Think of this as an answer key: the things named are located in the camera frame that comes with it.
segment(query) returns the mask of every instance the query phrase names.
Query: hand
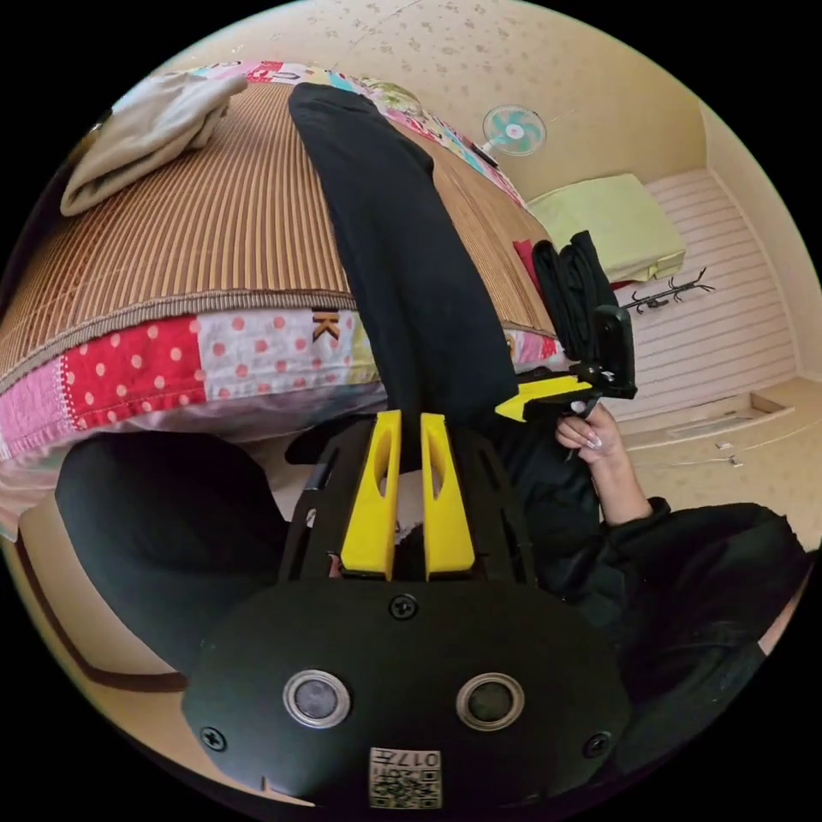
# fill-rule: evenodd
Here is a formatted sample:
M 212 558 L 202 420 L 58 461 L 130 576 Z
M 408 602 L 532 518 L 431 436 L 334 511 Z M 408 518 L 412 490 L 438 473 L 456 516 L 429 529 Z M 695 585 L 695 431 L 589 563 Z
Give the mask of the hand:
M 557 422 L 557 442 L 564 448 L 579 450 L 580 458 L 588 465 L 625 451 L 617 423 L 601 403 L 594 406 L 587 420 L 562 417 Z
M 340 559 L 339 554 L 329 554 L 328 558 L 331 560 L 331 565 L 328 568 L 328 576 L 332 580 L 340 580 L 343 577 L 343 560 Z

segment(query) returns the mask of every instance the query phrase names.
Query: striped mat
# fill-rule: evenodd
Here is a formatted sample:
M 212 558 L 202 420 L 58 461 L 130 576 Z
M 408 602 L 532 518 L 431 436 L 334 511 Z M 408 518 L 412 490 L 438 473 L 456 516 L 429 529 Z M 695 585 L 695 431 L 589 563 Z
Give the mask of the striped mat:
M 250 85 L 207 148 L 61 219 L 0 323 L 0 391 L 69 348 L 147 320 L 356 308 L 319 179 L 288 112 L 292 90 Z M 542 226 L 447 148 L 394 125 L 432 155 L 434 184 L 501 322 L 551 334 L 513 247 L 545 238 Z

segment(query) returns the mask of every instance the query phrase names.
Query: black clothing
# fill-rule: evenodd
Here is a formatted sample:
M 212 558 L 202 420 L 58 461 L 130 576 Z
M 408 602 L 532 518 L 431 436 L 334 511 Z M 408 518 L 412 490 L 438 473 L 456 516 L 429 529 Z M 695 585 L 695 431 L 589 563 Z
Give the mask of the black clothing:
M 813 556 L 753 504 L 671 513 L 654 498 L 648 519 L 600 526 L 587 467 L 563 461 L 551 425 L 500 418 L 485 433 L 525 504 L 541 583 L 616 650 L 634 716 L 601 785 L 670 754 L 739 693 Z M 56 497 L 92 584 L 182 673 L 220 617 L 276 577 L 286 523 L 259 466 L 217 438 L 86 440 Z
M 533 267 L 566 355 L 570 360 L 598 360 L 593 310 L 618 303 L 591 235 L 575 234 L 559 252 L 549 240 L 540 240 L 533 247 Z
M 432 158 L 359 94 L 301 83 L 289 112 L 390 406 L 407 420 L 427 411 L 470 425 L 514 396 L 505 335 L 434 187 Z

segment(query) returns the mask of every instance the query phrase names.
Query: fan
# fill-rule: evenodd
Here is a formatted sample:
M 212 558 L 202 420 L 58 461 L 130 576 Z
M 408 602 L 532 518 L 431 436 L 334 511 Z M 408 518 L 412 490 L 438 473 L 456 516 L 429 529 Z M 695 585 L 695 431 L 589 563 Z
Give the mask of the fan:
M 524 157 L 533 154 L 545 142 L 545 125 L 535 111 L 521 105 L 498 105 L 482 122 L 485 154 L 495 150 Z

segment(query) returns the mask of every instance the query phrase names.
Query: folded towel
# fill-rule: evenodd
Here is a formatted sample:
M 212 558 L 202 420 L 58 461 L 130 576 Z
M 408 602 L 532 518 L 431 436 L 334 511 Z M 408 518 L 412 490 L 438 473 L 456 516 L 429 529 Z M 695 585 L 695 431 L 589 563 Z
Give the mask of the folded towel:
M 60 202 L 66 217 L 80 214 L 188 149 L 211 138 L 229 98 L 245 76 L 211 80 L 189 72 L 148 77 L 112 107 Z

